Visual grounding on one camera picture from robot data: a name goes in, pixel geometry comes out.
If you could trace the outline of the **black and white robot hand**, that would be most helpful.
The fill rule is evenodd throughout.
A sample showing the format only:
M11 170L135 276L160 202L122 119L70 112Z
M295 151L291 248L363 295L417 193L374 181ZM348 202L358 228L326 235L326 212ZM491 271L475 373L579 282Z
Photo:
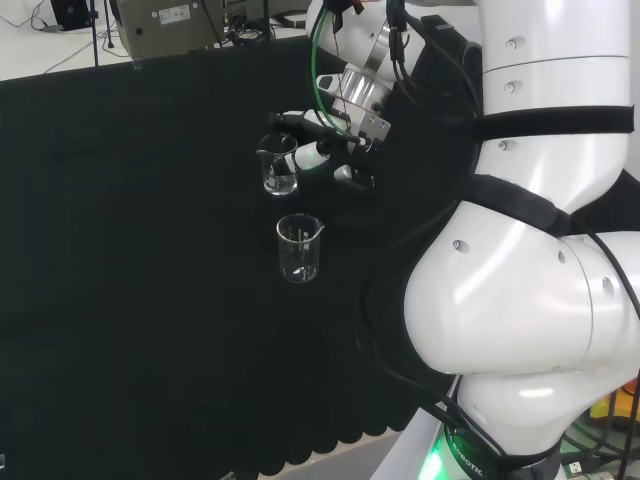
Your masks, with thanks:
M302 176L320 174L358 191L374 189L364 166L342 160L343 154L368 154L386 139L391 124L370 111L348 105L345 112L312 109L272 113L271 132L260 140L256 155L264 190L288 196L299 190Z

